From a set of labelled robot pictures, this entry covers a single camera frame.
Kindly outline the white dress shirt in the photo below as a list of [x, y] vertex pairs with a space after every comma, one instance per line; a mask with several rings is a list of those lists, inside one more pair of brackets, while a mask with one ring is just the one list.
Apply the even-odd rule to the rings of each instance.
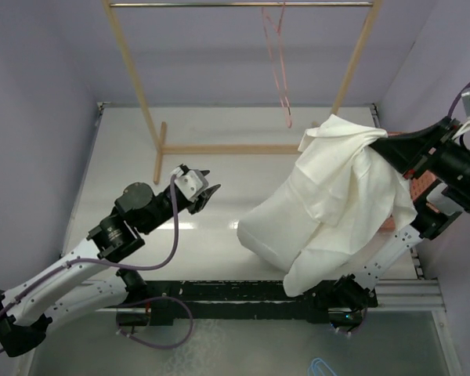
[[284, 183], [239, 219], [240, 244], [285, 273], [287, 296], [349, 263], [388, 218], [398, 230], [415, 219], [410, 184], [371, 148], [387, 135], [331, 115], [305, 131]]

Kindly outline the pink wire hanger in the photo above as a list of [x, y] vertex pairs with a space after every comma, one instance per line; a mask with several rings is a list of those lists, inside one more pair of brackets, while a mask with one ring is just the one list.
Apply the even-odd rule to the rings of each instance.
[[271, 17], [265, 6], [261, 8], [261, 17], [263, 32], [266, 40], [266, 48], [269, 55], [270, 66], [273, 72], [273, 79], [277, 88], [280, 107], [284, 112], [284, 119], [287, 128], [292, 128], [293, 119], [291, 114], [291, 101], [289, 99], [284, 49], [281, 35], [286, 2], [282, 2], [279, 7], [280, 14], [277, 20]]

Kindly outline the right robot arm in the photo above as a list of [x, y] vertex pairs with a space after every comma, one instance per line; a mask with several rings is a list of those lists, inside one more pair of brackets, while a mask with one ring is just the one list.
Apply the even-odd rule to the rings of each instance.
[[457, 142], [468, 131], [470, 120], [462, 124], [444, 117], [424, 130], [371, 144], [371, 149], [404, 178], [419, 178], [430, 172], [436, 179], [414, 202], [414, 220], [395, 231], [359, 271], [331, 285], [324, 297], [328, 311], [358, 313], [374, 307], [375, 285], [405, 251], [423, 240], [437, 238], [461, 213], [470, 214], [470, 150]]

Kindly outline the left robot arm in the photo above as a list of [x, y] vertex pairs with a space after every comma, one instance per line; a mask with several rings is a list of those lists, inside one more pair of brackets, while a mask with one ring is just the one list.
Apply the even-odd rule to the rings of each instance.
[[148, 235], [179, 213], [202, 211], [219, 185], [207, 170], [181, 164], [170, 183], [155, 194], [146, 183], [133, 183], [115, 200], [110, 214], [75, 248], [37, 276], [0, 290], [0, 354], [21, 356], [40, 345], [64, 323], [107, 306], [136, 307], [148, 295], [142, 266], [124, 260], [145, 244]]

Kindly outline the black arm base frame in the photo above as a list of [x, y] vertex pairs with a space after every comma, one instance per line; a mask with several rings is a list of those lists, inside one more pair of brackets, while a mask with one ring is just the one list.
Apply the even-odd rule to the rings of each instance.
[[286, 296], [277, 280], [148, 280], [125, 299], [137, 305], [128, 312], [119, 309], [117, 325], [171, 326], [187, 319], [187, 311], [170, 298], [185, 303], [194, 319], [303, 320], [345, 329], [360, 325], [367, 310], [378, 306], [376, 293], [362, 288], [351, 275], [324, 280], [294, 298]]

